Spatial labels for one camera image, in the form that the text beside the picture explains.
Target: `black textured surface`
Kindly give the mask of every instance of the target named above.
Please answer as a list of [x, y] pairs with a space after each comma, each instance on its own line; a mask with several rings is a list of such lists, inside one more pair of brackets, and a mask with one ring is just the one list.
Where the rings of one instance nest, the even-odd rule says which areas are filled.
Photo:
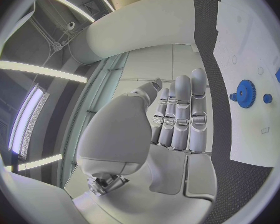
[[229, 159], [231, 116], [228, 94], [213, 55], [218, 35], [218, 1], [220, 0], [194, 0], [195, 42], [207, 73], [213, 103], [212, 161], [218, 180], [216, 204], [205, 221], [206, 224], [220, 224], [234, 215], [254, 196], [271, 171], [271, 168]]

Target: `black mat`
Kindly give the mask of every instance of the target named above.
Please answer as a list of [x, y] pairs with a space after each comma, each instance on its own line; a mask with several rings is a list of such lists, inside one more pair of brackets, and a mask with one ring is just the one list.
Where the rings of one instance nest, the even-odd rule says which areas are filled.
[[231, 116], [222, 74], [213, 55], [218, 1], [194, 0], [195, 42], [199, 49], [213, 103], [212, 161], [218, 179], [218, 196], [206, 224], [220, 224], [240, 210], [258, 191], [271, 168], [244, 164], [229, 159], [231, 149]]

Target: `air vent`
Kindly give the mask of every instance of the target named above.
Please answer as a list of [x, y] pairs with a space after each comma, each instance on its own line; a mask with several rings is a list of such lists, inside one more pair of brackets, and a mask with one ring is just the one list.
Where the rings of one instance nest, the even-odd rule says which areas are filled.
[[0, 120], [0, 146], [7, 148], [7, 130], [8, 124]]
[[91, 16], [94, 16], [100, 12], [100, 9], [98, 8], [98, 6], [95, 4], [94, 1], [84, 4], [84, 6], [90, 12]]

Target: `robotic hand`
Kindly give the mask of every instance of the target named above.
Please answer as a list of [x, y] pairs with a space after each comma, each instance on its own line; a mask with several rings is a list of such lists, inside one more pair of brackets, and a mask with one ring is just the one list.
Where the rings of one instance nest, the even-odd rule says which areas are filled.
[[161, 89], [159, 78], [148, 82], [112, 100], [89, 122], [79, 140], [77, 162], [96, 195], [121, 187], [128, 181], [121, 175], [145, 163], [151, 139], [146, 111]]

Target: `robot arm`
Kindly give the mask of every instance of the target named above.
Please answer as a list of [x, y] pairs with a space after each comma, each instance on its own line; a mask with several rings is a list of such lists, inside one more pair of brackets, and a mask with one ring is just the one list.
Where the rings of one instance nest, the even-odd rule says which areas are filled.
[[126, 180], [120, 176], [145, 163], [151, 138], [146, 111], [161, 88], [160, 79], [148, 82], [112, 100], [89, 122], [79, 140], [77, 162], [96, 194], [122, 186]]

